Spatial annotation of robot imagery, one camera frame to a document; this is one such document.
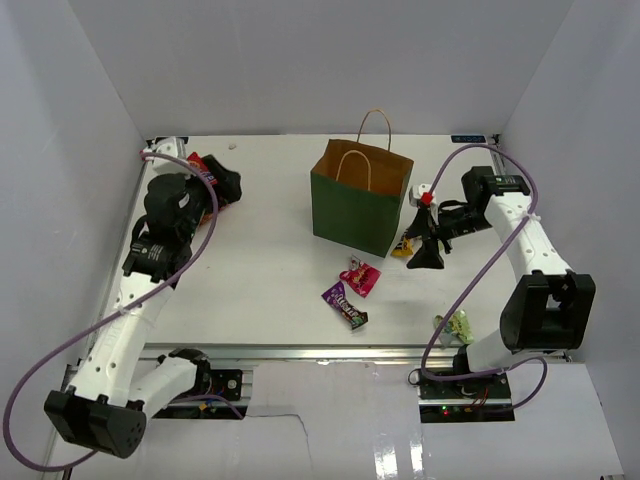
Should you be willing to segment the yellow candy packet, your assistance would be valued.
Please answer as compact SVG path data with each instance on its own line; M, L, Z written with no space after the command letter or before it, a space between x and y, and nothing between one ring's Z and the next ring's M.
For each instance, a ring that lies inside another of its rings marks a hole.
M396 258L407 258L414 255L414 240L409 237L408 230L405 230L394 248L391 255Z

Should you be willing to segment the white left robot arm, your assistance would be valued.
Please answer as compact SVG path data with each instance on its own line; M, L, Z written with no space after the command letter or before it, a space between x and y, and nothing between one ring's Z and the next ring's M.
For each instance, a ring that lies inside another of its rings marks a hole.
M134 223L114 305L117 319L101 328L65 391L51 392L44 411L67 442L119 458L131 456L147 422L179 397L210 393L207 356L177 348L135 380L134 370L159 314L174 293L177 272L192 264L196 230L240 200L241 176L214 156L191 154L184 170L158 174L147 185L144 213Z

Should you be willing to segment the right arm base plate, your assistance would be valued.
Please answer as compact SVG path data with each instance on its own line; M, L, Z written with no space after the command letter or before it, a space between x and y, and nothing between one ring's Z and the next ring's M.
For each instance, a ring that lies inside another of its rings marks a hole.
M426 379L419 369L407 381L417 389L422 424L513 422L512 394L505 374L462 382Z

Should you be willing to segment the pink candy packet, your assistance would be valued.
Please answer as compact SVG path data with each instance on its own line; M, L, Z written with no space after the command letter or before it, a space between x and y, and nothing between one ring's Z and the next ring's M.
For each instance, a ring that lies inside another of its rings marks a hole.
M381 271L352 255L347 270L339 274L356 294L367 298L381 277Z

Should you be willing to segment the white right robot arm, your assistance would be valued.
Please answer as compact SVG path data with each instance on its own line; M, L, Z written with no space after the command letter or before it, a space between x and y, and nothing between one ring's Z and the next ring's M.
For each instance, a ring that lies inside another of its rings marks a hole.
M422 245L410 269L441 270L452 240L492 229L514 272L516 286L503 308L498 328L459 349L451 384L472 399L488 385L485 371L498 373L535 355L574 350L583 341L596 286L562 259L531 212L533 192L520 175L497 175L473 167L461 179L464 201L438 203L427 184L411 188L417 213L406 236Z

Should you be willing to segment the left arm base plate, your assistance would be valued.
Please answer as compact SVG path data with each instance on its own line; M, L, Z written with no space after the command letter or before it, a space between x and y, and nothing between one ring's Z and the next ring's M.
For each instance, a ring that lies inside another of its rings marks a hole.
M154 415L156 419L173 420L242 420L248 401L243 399L243 371L213 370L202 392L179 395Z

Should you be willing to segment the purple chocolate bar wrapper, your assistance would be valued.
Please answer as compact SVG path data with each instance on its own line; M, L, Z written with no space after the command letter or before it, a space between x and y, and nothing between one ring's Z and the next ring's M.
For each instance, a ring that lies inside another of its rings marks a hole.
M348 301L341 281L326 290L321 297L348 322L352 330L363 327L368 322L368 314Z

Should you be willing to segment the light green snack wrapper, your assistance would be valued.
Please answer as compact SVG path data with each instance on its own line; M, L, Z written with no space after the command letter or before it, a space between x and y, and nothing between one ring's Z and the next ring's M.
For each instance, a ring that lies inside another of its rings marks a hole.
M474 341L471 325L464 310L457 310L437 336L437 342L443 347L449 347L453 342L469 345Z

